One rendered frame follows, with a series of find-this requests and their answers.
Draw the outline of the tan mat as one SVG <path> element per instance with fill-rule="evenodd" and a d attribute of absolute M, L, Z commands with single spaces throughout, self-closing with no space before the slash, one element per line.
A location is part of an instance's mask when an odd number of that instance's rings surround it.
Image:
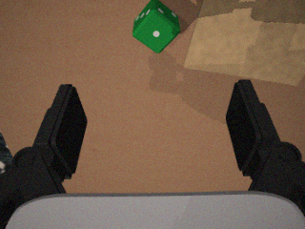
<path fill-rule="evenodd" d="M 297 86 L 305 0 L 202 0 L 183 68 Z"/>

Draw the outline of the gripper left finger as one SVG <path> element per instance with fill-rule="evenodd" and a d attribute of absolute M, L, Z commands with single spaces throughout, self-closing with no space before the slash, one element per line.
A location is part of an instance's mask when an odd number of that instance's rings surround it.
<path fill-rule="evenodd" d="M 86 127 L 76 88 L 60 85 L 32 147 L 18 151 L 0 174 L 0 227 L 27 201 L 67 194 L 62 182 L 75 174 Z"/>

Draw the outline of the green die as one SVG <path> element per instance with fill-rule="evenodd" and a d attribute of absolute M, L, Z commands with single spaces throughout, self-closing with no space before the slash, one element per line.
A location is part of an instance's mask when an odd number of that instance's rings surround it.
<path fill-rule="evenodd" d="M 133 23 L 132 36 L 161 53 L 180 34 L 178 16 L 159 0 L 151 0 Z"/>

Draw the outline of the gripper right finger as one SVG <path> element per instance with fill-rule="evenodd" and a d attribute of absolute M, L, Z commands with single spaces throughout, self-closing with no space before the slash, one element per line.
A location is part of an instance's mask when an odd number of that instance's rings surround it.
<path fill-rule="evenodd" d="M 234 83 L 226 122 L 238 169 L 253 180 L 248 191 L 288 198 L 305 217 L 305 162 L 295 145 L 280 141 L 250 79 Z"/>

